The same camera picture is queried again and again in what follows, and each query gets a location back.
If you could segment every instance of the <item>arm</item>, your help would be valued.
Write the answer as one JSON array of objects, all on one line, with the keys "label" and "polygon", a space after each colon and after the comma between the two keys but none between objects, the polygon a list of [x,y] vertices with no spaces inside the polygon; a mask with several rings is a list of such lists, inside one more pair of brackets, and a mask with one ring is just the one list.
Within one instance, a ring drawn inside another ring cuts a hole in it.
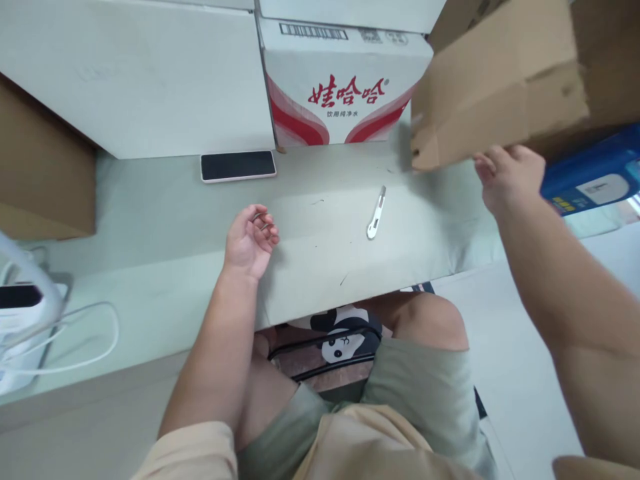
[{"label": "arm", "polygon": [[[260,230],[265,223],[272,226]],[[236,430],[251,362],[258,282],[278,242],[278,229],[266,207],[250,205],[234,220],[222,272],[158,438],[214,420]]]},{"label": "arm", "polygon": [[483,199],[586,454],[640,467],[640,303],[542,199],[544,164],[520,146],[475,156]]}]

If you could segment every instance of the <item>leg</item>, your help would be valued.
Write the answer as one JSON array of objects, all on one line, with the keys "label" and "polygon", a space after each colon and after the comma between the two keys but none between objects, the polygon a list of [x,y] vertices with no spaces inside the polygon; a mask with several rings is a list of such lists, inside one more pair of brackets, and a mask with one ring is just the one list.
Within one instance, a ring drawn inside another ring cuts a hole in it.
[{"label": "leg", "polygon": [[394,293],[364,302],[393,330],[376,352],[362,402],[389,405],[429,442],[486,479],[497,471],[479,428],[469,342],[460,312],[431,293]]},{"label": "leg", "polygon": [[284,480],[293,477],[329,411],[306,385],[286,377],[268,362],[268,342],[254,338],[245,400],[235,432],[239,477]]},{"label": "leg", "polygon": [[243,450],[256,440],[276,416],[284,410],[293,398],[298,385],[267,360],[266,352],[260,345],[264,337],[254,337],[253,356],[249,368],[245,402],[240,415],[238,430],[235,432],[235,450]]}]

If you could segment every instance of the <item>cardboard box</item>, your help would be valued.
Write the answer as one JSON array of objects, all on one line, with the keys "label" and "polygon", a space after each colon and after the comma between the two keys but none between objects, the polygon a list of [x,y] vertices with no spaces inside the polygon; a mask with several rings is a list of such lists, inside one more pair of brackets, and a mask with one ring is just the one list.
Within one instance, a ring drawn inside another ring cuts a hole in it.
[{"label": "cardboard box", "polygon": [[116,158],[271,150],[252,4],[4,0],[0,71]]},{"label": "cardboard box", "polygon": [[[412,102],[413,166],[492,144],[554,161],[640,119],[640,3],[508,0],[438,53]],[[586,121],[591,108],[591,118]]]},{"label": "cardboard box", "polygon": [[260,0],[260,11],[272,19],[430,33],[444,4],[445,0]]},{"label": "cardboard box", "polygon": [[260,18],[279,146],[386,140],[433,52],[416,33]]},{"label": "cardboard box", "polygon": [[506,0],[447,0],[429,34],[429,44],[438,53],[458,40]]},{"label": "cardboard box", "polygon": [[2,75],[0,229],[20,240],[95,232],[93,149]]}]

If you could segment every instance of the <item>barcode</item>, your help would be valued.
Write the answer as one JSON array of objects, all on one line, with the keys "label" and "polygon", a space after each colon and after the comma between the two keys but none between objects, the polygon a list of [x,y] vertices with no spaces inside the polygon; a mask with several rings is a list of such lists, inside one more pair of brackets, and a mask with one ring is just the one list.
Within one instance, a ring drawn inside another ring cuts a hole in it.
[{"label": "barcode", "polygon": [[295,35],[296,37],[324,38],[331,40],[349,40],[347,32],[340,29],[328,29],[323,27],[311,27],[309,25],[294,25],[281,23],[280,32],[283,35]]}]

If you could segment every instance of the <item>table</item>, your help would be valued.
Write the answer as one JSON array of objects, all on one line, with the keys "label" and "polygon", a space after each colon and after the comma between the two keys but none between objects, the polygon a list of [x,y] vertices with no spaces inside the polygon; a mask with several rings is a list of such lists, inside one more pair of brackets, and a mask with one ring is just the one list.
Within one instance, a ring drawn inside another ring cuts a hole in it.
[{"label": "table", "polygon": [[[411,169],[408,109],[384,143],[276,153],[273,179],[206,185],[198,157],[114,160],[99,154],[97,234],[44,242],[68,309],[110,301],[114,352],[88,367],[41,376],[0,405],[188,350],[222,268],[225,236],[249,203],[269,207],[281,231],[259,289],[256,328],[444,277],[504,258],[470,161]],[[377,236],[367,239],[382,185]],[[109,344],[105,312],[89,312],[56,340],[45,367],[69,365]]]}]

